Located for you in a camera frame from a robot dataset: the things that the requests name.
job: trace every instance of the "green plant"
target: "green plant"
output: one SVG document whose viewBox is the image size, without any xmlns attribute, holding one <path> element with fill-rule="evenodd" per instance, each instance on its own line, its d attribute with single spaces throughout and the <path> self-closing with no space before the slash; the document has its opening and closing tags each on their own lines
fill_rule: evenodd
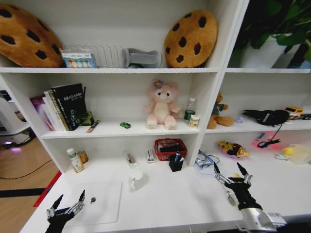
<svg viewBox="0 0 311 233">
<path fill-rule="evenodd" d="M 307 43 L 311 47 L 310 35 L 310 0 L 250 0 L 235 48 L 250 44 L 260 49 L 270 36 L 279 45 Z M 311 60 L 311 49 L 306 57 Z"/>
</svg>

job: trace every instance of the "pink teddy bear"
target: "pink teddy bear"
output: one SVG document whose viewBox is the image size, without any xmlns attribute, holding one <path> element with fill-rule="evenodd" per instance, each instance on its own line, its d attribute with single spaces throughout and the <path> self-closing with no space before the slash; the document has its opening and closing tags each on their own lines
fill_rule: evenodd
<svg viewBox="0 0 311 233">
<path fill-rule="evenodd" d="M 157 124 L 164 124 L 167 130 L 175 130 L 177 123 L 172 115 L 177 115 L 181 109 L 180 105 L 173 103 L 179 94 L 178 84 L 164 84 L 161 80 L 152 81 L 149 94 L 152 103 L 144 107 L 150 113 L 147 128 L 155 129 Z"/>
</svg>

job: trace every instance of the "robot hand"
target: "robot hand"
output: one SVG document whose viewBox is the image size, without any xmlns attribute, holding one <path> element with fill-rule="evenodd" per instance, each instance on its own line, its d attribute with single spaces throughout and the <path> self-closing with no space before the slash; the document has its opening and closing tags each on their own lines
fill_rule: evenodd
<svg viewBox="0 0 311 233">
<path fill-rule="evenodd" d="M 47 210 L 48 222 L 50 223 L 46 233 L 61 233 L 65 224 L 75 217 L 84 207 L 84 197 L 85 190 L 83 190 L 82 194 L 77 203 L 75 203 L 72 207 L 56 210 L 59 206 L 63 195 L 61 195 L 53 204 L 53 206 Z"/>
<path fill-rule="evenodd" d="M 242 167 L 239 163 L 238 167 L 240 172 L 243 175 L 243 178 L 236 177 L 225 177 L 220 173 L 220 170 L 216 163 L 214 163 L 215 169 L 215 178 L 222 183 L 227 188 L 232 189 L 235 196 L 239 201 L 239 210 L 246 208 L 258 208 L 262 209 L 262 207 L 256 203 L 256 200 L 252 198 L 251 194 L 248 192 L 249 187 L 251 186 L 252 175 L 249 175 L 244 167 Z"/>
</svg>

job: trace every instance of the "floor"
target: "floor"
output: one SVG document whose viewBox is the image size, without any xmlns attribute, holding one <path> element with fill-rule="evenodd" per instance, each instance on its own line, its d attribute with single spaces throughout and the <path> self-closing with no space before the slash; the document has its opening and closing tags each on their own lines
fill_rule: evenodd
<svg viewBox="0 0 311 233">
<path fill-rule="evenodd" d="M 20 148 L 0 150 L 0 177 L 23 176 L 50 159 L 37 138 Z M 57 167 L 51 161 L 24 178 L 17 180 L 0 179 L 0 189 L 45 188 L 57 172 Z M 0 198 L 1 232 L 18 233 L 35 211 L 33 204 L 38 197 Z"/>
</svg>

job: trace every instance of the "red mat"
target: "red mat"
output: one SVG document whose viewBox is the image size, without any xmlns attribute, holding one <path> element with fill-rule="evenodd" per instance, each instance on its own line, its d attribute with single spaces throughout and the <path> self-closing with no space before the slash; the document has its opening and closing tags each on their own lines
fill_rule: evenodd
<svg viewBox="0 0 311 233">
<path fill-rule="evenodd" d="M 49 183 L 49 185 L 44 189 L 43 193 L 41 194 L 41 196 L 38 198 L 38 200 L 34 203 L 34 207 L 38 207 L 41 202 L 43 201 L 43 199 L 45 198 L 45 196 L 48 194 L 48 192 L 50 191 L 50 189 L 53 187 L 53 185 L 56 183 L 56 181 L 58 180 L 58 178 L 61 176 L 61 172 L 58 171 L 57 174 L 54 176 L 54 178 L 52 179 L 52 181 Z"/>
</svg>

